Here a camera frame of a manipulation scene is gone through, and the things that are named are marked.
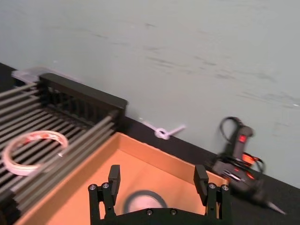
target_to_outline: dish rack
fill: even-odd
[[[66,175],[105,142],[119,127],[127,101],[67,78],[44,74],[0,94],[0,151],[15,137],[35,130],[66,136],[60,144],[33,141],[12,153],[23,165],[42,164],[27,177],[7,171],[0,160],[0,224],[13,224]]]

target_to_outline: black table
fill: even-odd
[[[10,74],[14,69],[0,64],[0,78],[11,80]],[[11,81],[0,85],[0,92],[12,87]],[[140,122],[126,118],[121,132],[161,149],[171,155],[181,158],[192,164],[203,164],[211,161],[216,155],[178,138],[169,140],[159,139],[154,136],[154,131]],[[300,189],[264,175],[265,189],[271,200],[287,213],[281,215],[269,209],[253,206],[232,197],[232,217],[235,225],[300,225]]]

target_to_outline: scuff mark on wall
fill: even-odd
[[[153,62],[158,62],[158,63],[165,64],[165,65],[167,64],[167,65],[177,66],[177,67],[187,67],[187,65],[183,65],[183,64],[163,60],[163,59],[160,59],[160,58],[154,58],[154,57],[148,57],[148,56],[146,58],[153,61]]]
[[[225,74],[216,74],[215,78],[217,78],[217,79],[223,79],[223,80],[235,80],[234,76],[225,75]]]
[[[127,42],[110,42],[112,45],[121,45],[121,46],[129,46],[130,44]]]
[[[241,98],[251,99],[251,100],[254,100],[254,101],[259,101],[259,102],[264,102],[264,103],[268,103],[269,104],[269,102],[261,100],[258,97],[252,97],[252,96],[246,96],[246,95],[240,95],[240,94],[237,94],[236,96],[237,97],[241,97]]]
[[[216,63],[211,62],[211,61],[208,61],[208,60],[206,60],[206,59],[204,59],[204,58],[201,58],[201,57],[199,57],[199,56],[197,56],[197,55],[194,56],[194,59],[200,60],[200,61],[203,62],[203,64],[208,65],[208,66],[216,66],[216,65],[217,65]]]
[[[143,50],[159,55],[160,51],[165,49],[165,47],[153,47],[153,46],[143,46]]]
[[[145,23],[145,27],[147,28],[147,29],[150,29],[150,28],[156,28],[157,26],[155,26],[155,25],[153,25],[153,24],[151,24],[151,23]]]
[[[165,67],[165,68],[174,68],[173,66],[163,64],[163,63],[156,63],[155,65],[160,66],[160,67]]]
[[[278,94],[263,94],[259,96],[254,93],[243,91],[242,94],[239,94],[237,96],[257,101],[263,101],[269,104],[279,104],[283,108],[300,110],[300,98],[290,96],[284,92],[280,92]]]
[[[263,73],[263,72],[248,72],[248,71],[240,71],[240,70],[233,70],[233,72],[236,72],[238,74],[243,74],[243,75],[254,76],[260,80],[267,80],[272,83],[277,83],[277,81],[274,77],[272,77],[269,74]]]
[[[76,31],[76,32],[85,32],[90,35],[99,37],[99,38],[104,38],[108,39],[107,36],[102,35],[102,34],[97,34],[93,32],[92,30],[86,29],[86,28],[81,28],[81,27],[64,27],[64,26],[44,26],[44,29],[52,29],[52,30],[63,30],[63,31]]]

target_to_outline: white zip tie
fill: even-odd
[[[151,128],[152,130],[154,130],[154,135],[158,138],[162,138],[164,140],[169,140],[170,136],[184,130],[186,128],[185,125],[181,125],[180,127],[173,129],[171,131],[166,131],[166,129],[164,128],[156,128],[155,126],[151,125],[148,122],[142,122],[143,125],[146,125],[147,127]]]

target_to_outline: white wall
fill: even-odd
[[[2,0],[0,62],[47,66],[130,102],[128,116],[215,153],[218,124],[300,188],[300,1]]]

